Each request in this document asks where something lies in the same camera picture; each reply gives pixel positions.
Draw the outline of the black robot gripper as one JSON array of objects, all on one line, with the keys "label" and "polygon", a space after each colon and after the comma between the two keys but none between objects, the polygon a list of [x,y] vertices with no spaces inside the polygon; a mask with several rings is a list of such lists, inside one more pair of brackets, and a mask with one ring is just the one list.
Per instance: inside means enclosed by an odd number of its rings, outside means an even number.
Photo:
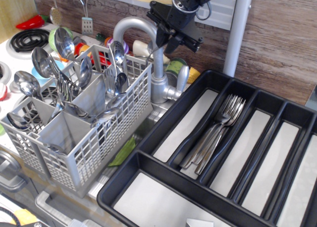
[{"label": "black robot gripper", "polygon": [[186,46],[197,52],[204,41],[195,24],[195,12],[153,0],[150,2],[147,16],[157,25],[157,46],[163,47],[167,44],[164,50],[166,54],[173,53],[179,46]]}]

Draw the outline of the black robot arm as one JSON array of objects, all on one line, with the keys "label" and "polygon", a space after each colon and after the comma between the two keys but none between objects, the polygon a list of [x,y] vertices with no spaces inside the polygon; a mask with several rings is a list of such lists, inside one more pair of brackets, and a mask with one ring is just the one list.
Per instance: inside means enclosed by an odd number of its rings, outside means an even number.
[{"label": "black robot arm", "polygon": [[200,7],[210,1],[172,0],[171,5],[151,1],[147,16],[158,26],[156,44],[165,47],[166,54],[173,53],[178,46],[197,52],[204,38],[196,27],[195,16]]}]

